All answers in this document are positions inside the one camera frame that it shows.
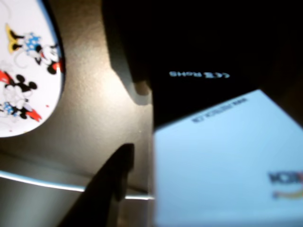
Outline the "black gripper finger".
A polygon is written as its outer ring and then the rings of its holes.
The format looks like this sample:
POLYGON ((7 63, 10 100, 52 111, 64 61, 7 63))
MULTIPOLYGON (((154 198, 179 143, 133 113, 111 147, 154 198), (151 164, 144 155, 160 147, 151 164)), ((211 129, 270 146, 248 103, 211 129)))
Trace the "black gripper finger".
POLYGON ((71 206, 60 227, 116 227, 119 203, 125 198, 134 167, 134 144, 120 146, 94 175, 71 206))

